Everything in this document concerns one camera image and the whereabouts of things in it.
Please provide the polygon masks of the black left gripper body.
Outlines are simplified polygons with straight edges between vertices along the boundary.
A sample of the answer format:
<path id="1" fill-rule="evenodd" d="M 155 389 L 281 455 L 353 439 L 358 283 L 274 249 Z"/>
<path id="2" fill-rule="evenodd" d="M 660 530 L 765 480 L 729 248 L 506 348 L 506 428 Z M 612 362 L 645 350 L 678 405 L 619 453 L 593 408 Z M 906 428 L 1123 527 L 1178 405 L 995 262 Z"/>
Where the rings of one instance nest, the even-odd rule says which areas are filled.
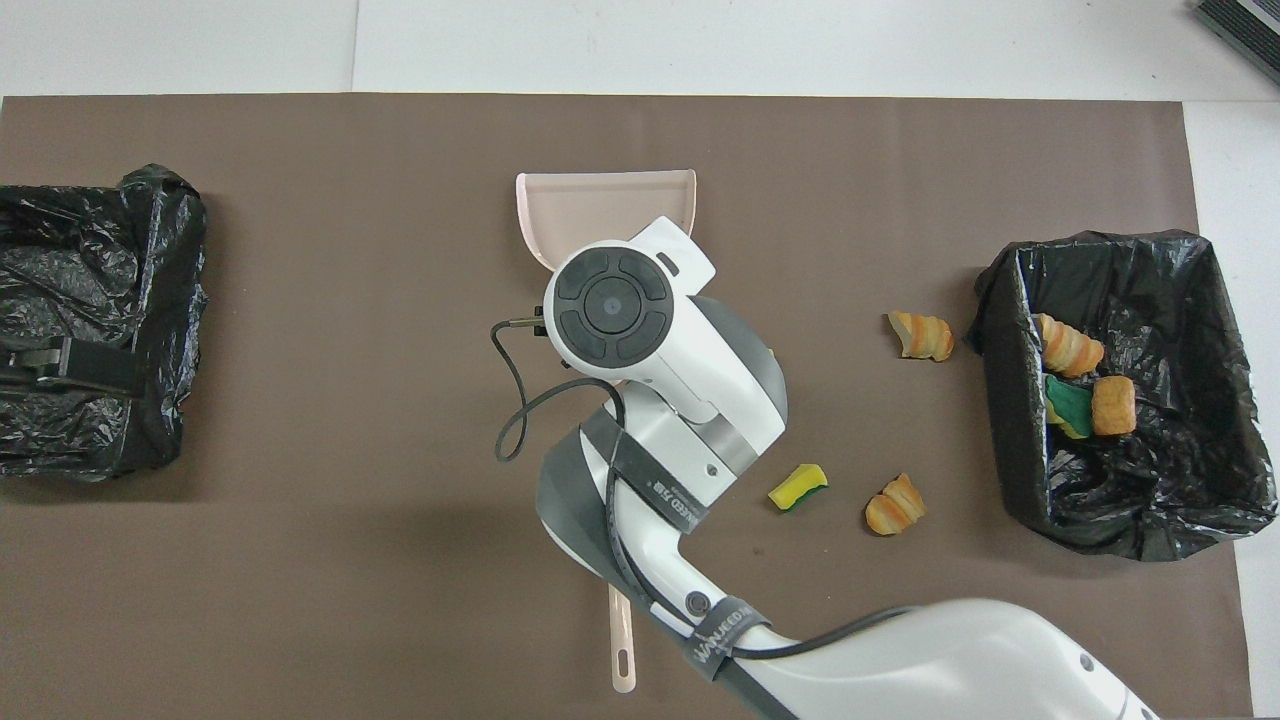
<path id="1" fill-rule="evenodd" d="M 72 392 L 136 396 L 134 355 L 86 340 L 44 340 L 29 348 L 3 348 L 4 396 Z"/>

